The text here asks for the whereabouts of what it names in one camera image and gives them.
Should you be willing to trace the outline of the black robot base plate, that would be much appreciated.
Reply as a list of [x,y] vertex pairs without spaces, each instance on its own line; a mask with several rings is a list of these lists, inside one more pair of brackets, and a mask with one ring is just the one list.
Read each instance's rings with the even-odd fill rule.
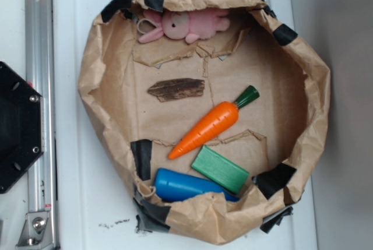
[[43,153],[42,96],[1,62],[1,194]]

